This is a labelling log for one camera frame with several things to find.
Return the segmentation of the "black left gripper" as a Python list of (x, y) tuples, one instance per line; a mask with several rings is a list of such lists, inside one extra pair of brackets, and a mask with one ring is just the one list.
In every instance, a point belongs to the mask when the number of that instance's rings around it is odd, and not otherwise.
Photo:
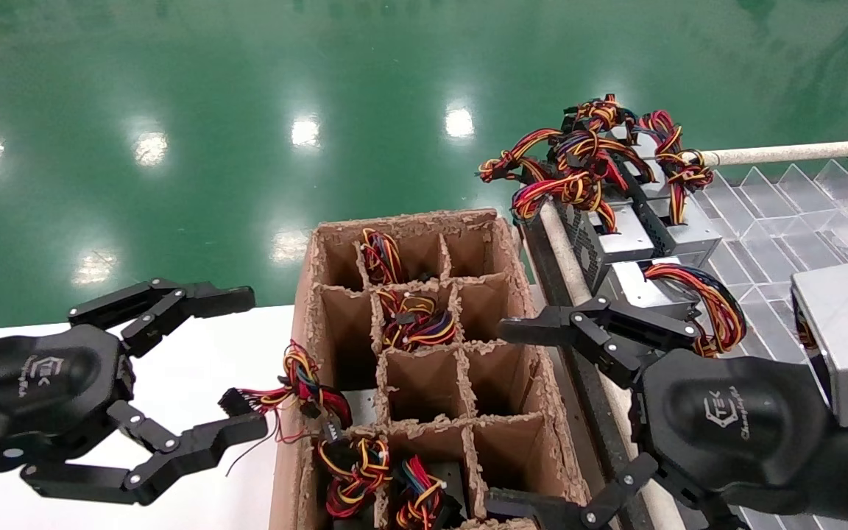
[[(135, 385), (127, 356), (142, 358), (190, 318), (254, 307), (251, 286), (153, 278), (74, 306), (63, 332), (0, 338), (0, 473), (28, 465), (21, 479), (44, 498), (148, 506), (180, 478), (215, 469), (228, 448), (263, 439), (256, 412), (174, 435), (124, 402)], [(125, 322), (120, 339), (105, 331)], [(64, 463), (107, 439), (111, 419), (150, 451), (147, 461), (134, 470)]]

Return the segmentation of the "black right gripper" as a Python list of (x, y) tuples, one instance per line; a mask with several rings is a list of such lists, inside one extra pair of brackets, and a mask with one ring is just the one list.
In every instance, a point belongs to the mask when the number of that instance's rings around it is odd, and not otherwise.
[[(493, 487), (484, 497), (487, 514), (529, 519), (539, 529), (605, 529), (660, 464), (657, 479), (692, 507), (720, 501), (778, 515), (847, 515), (847, 496), (829, 476), (827, 444), (838, 423), (811, 369), (677, 350), (691, 349), (697, 336), (696, 326), (605, 297), (501, 319), (499, 339), (570, 347), (631, 389), (634, 439), (655, 459), (640, 453), (584, 506)], [(666, 355), (643, 366), (618, 338)]]

